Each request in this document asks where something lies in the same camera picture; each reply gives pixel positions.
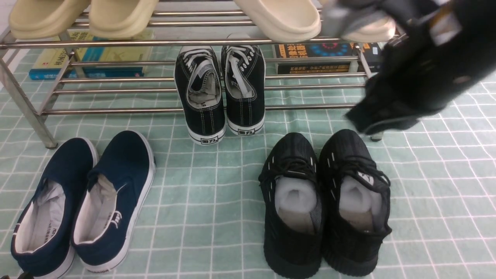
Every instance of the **book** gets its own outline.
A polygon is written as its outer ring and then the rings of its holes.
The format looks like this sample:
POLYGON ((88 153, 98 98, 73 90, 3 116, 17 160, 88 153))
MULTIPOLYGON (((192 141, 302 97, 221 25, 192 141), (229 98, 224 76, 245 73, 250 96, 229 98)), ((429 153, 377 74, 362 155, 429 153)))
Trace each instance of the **book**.
MULTIPOLYGON (((274 58, 325 58, 351 56, 354 43, 330 44, 281 44, 274 45, 274 58)), ((378 72, 381 64, 381 48, 377 43, 365 43, 362 47, 365 60, 371 72, 378 72)), ((358 71, 364 71, 362 63, 358 62, 358 71)), ((332 73, 348 72, 350 61, 330 61, 326 59, 312 61, 276 62, 277 74, 303 74, 303 73, 332 73)))
MULTIPOLYGON (((72 41, 102 41, 107 40, 92 35, 88 30, 73 30, 70 32, 72 41)), ((144 30, 132 37, 136 40, 153 39, 152 30, 144 30)), ((76 50, 83 62, 129 62, 146 61, 150 58, 151 47, 91 47, 76 50)), ((55 79, 62 65, 67 61, 64 49, 45 49, 29 71, 32 80, 55 79)), ((83 67, 86 77, 132 77, 144 76, 146 67, 83 67)), ((66 73, 65 77, 76 78, 75 71, 66 73)))

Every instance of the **cream slide sandal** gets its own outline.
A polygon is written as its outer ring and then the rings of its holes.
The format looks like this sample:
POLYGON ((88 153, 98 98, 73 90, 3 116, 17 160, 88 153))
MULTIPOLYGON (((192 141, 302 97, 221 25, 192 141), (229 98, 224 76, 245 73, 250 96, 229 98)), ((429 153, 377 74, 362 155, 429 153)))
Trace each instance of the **cream slide sandal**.
POLYGON ((50 38, 66 31, 90 0, 17 0, 8 23, 20 40, 50 38))
POLYGON ((92 0, 90 33, 98 37, 123 39, 143 31, 159 0, 92 0))
POLYGON ((355 32, 342 36, 344 40, 357 43, 387 42, 394 37, 396 23, 391 17, 385 17, 355 32))
POLYGON ((320 33, 320 16, 311 0, 234 0, 271 40, 296 43, 320 33))

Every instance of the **metal shoe rack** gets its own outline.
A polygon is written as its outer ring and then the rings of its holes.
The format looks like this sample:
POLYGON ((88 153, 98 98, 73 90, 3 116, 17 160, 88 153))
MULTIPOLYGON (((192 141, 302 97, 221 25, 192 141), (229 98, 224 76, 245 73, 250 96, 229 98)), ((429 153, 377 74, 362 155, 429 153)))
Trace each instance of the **metal shoe rack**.
MULTIPOLYGON (((227 19, 235 17, 245 17, 240 10, 223 10, 223 11, 156 11, 153 13, 152 21, 148 24, 149 27, 219 27, 219 26, 254 26, 253 22, 248 18, 236 20, 216 20, 216 21, 166 21, 157 20, 157 18, 171 17, 226 17, 227 19)), ((73 24, 74 29, 88 28, 88 13, 83 13, 80 16, 81 21, 73 24)), ((60 95, 81 95, 81 94, 146 94, 146 93, 176 93, 175 88, 116 88, 116 89, 71 89, 64 90, 66 84, 90 84, 90 83, 109 83, 109 82, 167 82, 174 81, 173 77, 127 77, 127 78, 87 78, 84 75, 82 67, 118 67, 118 66, 161 66, 174 65, 175 61, 146 61, 146 62, 81 62, 77 53, 74 51, 77 48, 85 47, 112 47, 112 46, 222 46, 222 45, 267 45, 275 44, 269 39, 224 39, 224 40, 112 40, 112 41, 71 41, 69 33, 66 31, 60 34, 60 41, 19 41, 12 36, 10 30, 6 30, 0 35, 0 81, 11 95, 13 101, 19 107, 23 115, 26 117, 32 128, 47 148, 56 148, 57 141, 47 129, 45 120, 49 115, 76 115, 76 114, 124 114, 124 113, 179 113, 183 109, 175 108, 107 108, 107 109, 54 109, 54 104, 60 95), (45 48, 64 48, 69 53, 69 59, 63 64, 62 70, 53 83, 52 89, 47 93, 47 96, 41 107, 36 110, 31 104, 26 94, 22 90, 19 82, 8 68, 8 62, 3 60, 7 51, 14 49, 14 55, 20 49, 45 49, 45 48), (66 78, 64 74, 72 70, 76 71, 77 78, 66 78)), ((317 37, 308 41, 308 43, 339 43, 340 39, 321 38, 317 37)), ((294 63, 309 61, 312 58, 299 59, 266 59, 267 62, 278 63, 294 63)), ((325 74, 279 74, 268 75, 266 79, 297 79, 297 78, 340 78, 340 77, 365 77, 371 76, 371 71, 365 60, 360 45, 356 45, 352 56, 346 57, 327 57, 318 58, 316 60, 328 61, 349 61, 350 70, 345 73, 325 73, 325 74), (365 71, 358 71, 358 61, 360 61, 365 71)), ((315 84, 315 85, 281 85, 281 86, 266 86, 266 91, 278 90, 323 90, 323 89, 349 89, 362 88, 364 83, 348 83, 348 84, 315 84)), ((266 110, 305 110, 305 109, 346 109, 352 108, 353 103, 334 103, 334 104, 302 104, 302 105, 273 105, 266 106, 266 110)), ((382 134, 372 136, 372 140, 377 141, 382 138, 382 134)))

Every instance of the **blue canvas shoe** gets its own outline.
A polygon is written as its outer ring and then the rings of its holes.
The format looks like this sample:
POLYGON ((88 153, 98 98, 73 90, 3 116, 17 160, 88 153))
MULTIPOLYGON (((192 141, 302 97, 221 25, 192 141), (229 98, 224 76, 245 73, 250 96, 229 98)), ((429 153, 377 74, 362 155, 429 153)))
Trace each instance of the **blue canvas shoe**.
POLYGON ((74 259, 72 221, 98 155, 87 139, 62 144, 48 162, 12 237, 11 253, 35 278, 64 276, 74 259))
POLYGON ((124 131, 110 141, 88 174, 72 232, 88 271, 104 273, 124 260, 154 174, 153 152, 143 135, 124 131))

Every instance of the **black canvas sneaker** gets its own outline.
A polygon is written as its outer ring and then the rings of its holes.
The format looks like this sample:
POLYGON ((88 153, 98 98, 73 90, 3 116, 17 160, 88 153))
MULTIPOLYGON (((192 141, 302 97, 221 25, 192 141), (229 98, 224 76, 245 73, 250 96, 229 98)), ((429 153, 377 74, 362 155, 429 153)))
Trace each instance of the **black canvas sneaker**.
POLYGON ((226 133, 218 68, 212 48, 195 46, 181 48, 174 68, 189 135, 201 145, 217 143, 226 133))
POLYGON ((323 256, 343 274, 365 276, 374 270, 382 241, 391 233, 391 183, 352 130, 340 130, 326 142, 319 169, 327 208, 323 256))
POLYGON ((277 274, 305 279, 320 267, 323 215, 317 156, 299 133, 285 135, 258 177, 265 200, 265 260, 277 274))
MULTIPOLYGON (((232 34, 228 38, 245 39, 232 34)), ((233 133, 258 133, 265 119, 265 59, 258 46, 225 46, 221 51, 221 71, 226 85, 227 124, 233 133)))

